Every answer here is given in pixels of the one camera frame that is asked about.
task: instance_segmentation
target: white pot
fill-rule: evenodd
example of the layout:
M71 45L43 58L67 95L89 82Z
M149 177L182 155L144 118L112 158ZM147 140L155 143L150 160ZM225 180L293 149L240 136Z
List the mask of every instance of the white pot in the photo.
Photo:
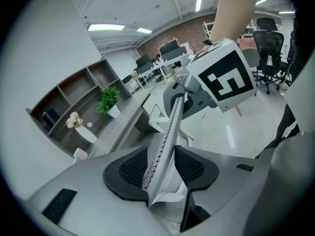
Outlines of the white pot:
M116 105L114 105L110 111L107 112L111 117L117 118L120 115L120 110Z
M78 133L87 141L89 141L90 143L95 143L97 140L97 137L90 131L88 130L86 127L84 126L80 126L78 128L75 128L76 131L78 131Z

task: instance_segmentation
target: ceiling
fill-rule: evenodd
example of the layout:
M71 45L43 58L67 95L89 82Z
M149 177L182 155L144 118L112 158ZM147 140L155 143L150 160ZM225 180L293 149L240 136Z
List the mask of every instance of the ceiling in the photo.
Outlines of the ceiling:
M160 32L195 17L213 14L218 0L202 0L200 12L195 12L195 0L72 0L83 24L108 23L125 25L123 30L89 32L101 54L133 49ZM289 0L267 0L256 10L278 13L292 10ZM139 28L151 34L137 32Z

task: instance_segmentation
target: white wall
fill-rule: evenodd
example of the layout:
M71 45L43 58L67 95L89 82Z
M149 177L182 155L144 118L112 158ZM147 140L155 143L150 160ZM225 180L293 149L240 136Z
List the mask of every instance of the white wall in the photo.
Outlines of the white wall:
M282 61L286 62L286 57L290 48L291 32L293 31L293 16L284 15L281 18L282 34L284 35L284 43L282 48Z
M135 58L136 60L138 58L134 50L111 52L105 55L105 58L121 80L133 73L133 70L137 68Z
M25 108L101 56L70 0L34 0L0 58L1 170L13 193L27 199L73 158L48 140Z

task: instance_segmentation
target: brick wall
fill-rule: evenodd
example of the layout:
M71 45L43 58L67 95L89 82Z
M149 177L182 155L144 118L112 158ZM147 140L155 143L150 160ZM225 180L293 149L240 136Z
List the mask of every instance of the brick wall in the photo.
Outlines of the brick wall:
M256 20L259 17L270 16L255 14L253 16L254 24L256 24ZM274 19L276 24L281 24L280 18ZM178 44L188 42L190 48L193 49L193 52L197 53L205 46L203 41L207 39L206 34L202 28L203 22L210 23L214 22L214 20L215 14L195 18L180 25L174 26L144 43L138 48L138 52L141 56L148 54L148 56L153 59L157 54L159 54L158 48L175 37L178 41Z

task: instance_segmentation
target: pink flowers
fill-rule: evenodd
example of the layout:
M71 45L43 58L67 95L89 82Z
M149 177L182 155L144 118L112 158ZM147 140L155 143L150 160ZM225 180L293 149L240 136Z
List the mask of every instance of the pink flowers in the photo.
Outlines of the pink flowers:
M77 112L72 112L70 118L65 122L68 128L80 127L83 124L83 120L79 117Z

